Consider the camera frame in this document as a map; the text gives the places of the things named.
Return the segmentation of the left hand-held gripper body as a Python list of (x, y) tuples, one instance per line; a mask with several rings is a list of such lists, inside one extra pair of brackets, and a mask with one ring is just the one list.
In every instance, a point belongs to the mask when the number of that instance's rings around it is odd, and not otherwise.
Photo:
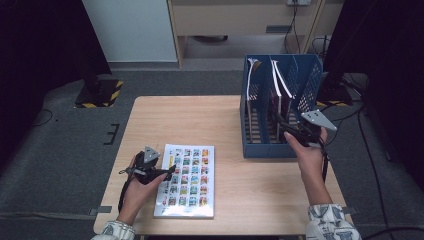
[(134, 159), (133, 165), (121, 170), (120, 174), (127, 173), (135, 176), (136, 179), (146, 185), (152, 182), (156, 177), (168, 173), (167, 170), (157, 169), (156, 164), (159, 160), (160, 153), (150, 146), (146, 146), (143, 151), (140, 151)]

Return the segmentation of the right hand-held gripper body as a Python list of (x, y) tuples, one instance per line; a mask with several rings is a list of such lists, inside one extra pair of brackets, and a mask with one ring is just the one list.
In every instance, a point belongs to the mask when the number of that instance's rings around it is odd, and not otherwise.
[(294, 136), (304, 147), (322, 148), (321, 129), (336, 131), (337, 127), (319, 110), (303, 112)]

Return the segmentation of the purple cover magazine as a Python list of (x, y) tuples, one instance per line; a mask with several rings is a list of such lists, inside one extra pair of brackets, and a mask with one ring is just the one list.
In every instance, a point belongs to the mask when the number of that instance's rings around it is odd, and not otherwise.
[(289, 123), (289, 115), (290, 115), (290, 105), (292, 100), (294, 99), (294, 95), (290, 90), (289, 83), (287, 78), (282, 73), (282, 70), (279, 67), (279, 62), (276, 62), (276, 72), (278, 77), (280, 78), (280, 91), (281, 91), (281, 113), (280, 115)]
[(276, 72), (276, 62), (271, 61), (271, 76), (272, 86), (270, 88), (270, 117), (275, 125), (276, 141), (280, 141), (280, 122), (278, 115), (281, 113), (281, 91), (280, 91), (280, 78)]

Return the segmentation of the white book with colourful grid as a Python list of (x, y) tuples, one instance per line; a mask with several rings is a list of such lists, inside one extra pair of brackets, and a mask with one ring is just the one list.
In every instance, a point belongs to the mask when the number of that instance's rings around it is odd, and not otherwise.
[(214, 146), (166, 144), (162, 167), (175, 171), (159, 186), (156, 218), (214, 217)]

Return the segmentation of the blue plastic file rack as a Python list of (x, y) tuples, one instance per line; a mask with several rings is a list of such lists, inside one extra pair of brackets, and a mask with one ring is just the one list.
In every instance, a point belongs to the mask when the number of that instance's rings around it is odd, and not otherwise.
[[(248, 58), (256, 58), (261, 64), (251, 76), (252, 133), (249, 133), (246, 102)], [(322, 64), (314, 54), (248, 55), (244, 60), (240, 121), (243, 156), (246, 158), (292, 158), (294, 151), (284, 138), (276, 141), (275, 125), (270, 117), (270, 88), (272, 86), (271, 61), (277, 60), (287, 78), (294, 99), (290, 105), (289, 124), (301, 121), (303, 112), (316, 106), (316, 98), (322, 77)]]

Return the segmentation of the black and red cover book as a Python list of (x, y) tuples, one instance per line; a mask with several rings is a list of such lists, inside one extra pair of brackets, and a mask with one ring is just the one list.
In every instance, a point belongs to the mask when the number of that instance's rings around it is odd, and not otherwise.
[(248, 58), (249, 62), (249, 71), (247, 76), (247, 89), (246, 89), (246, 102), (247, 102), (247, 112), (248, 112), (248, 123), (249, 123), (249, 133), (252, 133), (252, 113), (251, 113), (251, 76), (256, 68), (261, 64), (261, 62), (256, 58)]

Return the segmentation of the person's left hand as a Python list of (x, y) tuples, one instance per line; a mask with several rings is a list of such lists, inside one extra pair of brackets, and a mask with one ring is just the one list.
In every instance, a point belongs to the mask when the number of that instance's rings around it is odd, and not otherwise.
[(124, 195), (122, 208), (116, 220), (127, 225), (133, 225), (139, 211), (143, 208), (150, 196), (157, 191), (165, 178), (166, 174), (162, 174), (149, 184), (143, 185), (135, 177), (130, 175), (130, 182)]

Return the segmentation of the person's right hand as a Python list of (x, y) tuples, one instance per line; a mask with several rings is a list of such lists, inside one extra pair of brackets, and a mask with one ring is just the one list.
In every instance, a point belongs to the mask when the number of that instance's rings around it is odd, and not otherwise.
[(317, 147), (304, 147), (288, 132), (285, 132), (284, 136), (296, 153), (304, 184), (308, 187), (323, 185), (322, 167), (324, 156), (322, 149)]

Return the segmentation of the black stand base striped tape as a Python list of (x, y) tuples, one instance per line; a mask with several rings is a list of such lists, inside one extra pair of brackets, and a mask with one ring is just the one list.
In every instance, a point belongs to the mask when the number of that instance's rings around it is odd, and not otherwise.
[(96, 79), (84, 81), (75, 100), (76, 108), (111, 107), (117, 99), (123, 82), (118, 79)]
[(344, 84), (342, 75), (335, 75), (324, 72), (321, 78), (321, 85), (318, 91), (317, 102), (321, 105), (351, 105), (352, 97)]

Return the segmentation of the grey desk label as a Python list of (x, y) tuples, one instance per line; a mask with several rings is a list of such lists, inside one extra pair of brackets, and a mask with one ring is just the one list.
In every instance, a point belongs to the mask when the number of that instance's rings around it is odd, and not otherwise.
[(290, 31), (290, 25), (267, 25), (265, 30), (267, 34), (287, 34)]

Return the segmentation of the black curtain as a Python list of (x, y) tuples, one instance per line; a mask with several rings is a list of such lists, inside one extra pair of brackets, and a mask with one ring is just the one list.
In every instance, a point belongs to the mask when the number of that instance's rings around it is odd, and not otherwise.
[(64, 84), (108, 74), (83, 0), (0, 0), (0, 171)]
[(389, 156), (424, 191), (424, 0), (345, 0), (324, 70), (328, 95), (344, 73), (369, 77), (365, 101)]

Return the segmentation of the beige wooden desk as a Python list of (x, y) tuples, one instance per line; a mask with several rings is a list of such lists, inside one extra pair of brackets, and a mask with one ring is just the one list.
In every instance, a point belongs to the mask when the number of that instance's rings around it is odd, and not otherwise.
[(267, 25), (290, 25), (283, 47), (305, 53), (318, 36), (331, 35), (345, 0), (312, 0), (287, 6), (287, 0), (167, 0), (177, 63), (182, 65), (191, 36), (265, 35)]

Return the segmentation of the white cabinet panel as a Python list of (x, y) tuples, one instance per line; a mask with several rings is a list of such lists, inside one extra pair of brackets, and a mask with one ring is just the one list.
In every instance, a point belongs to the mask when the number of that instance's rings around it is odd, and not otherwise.
[(167, 0), (82, 0), (108, 62), (176, 62)]

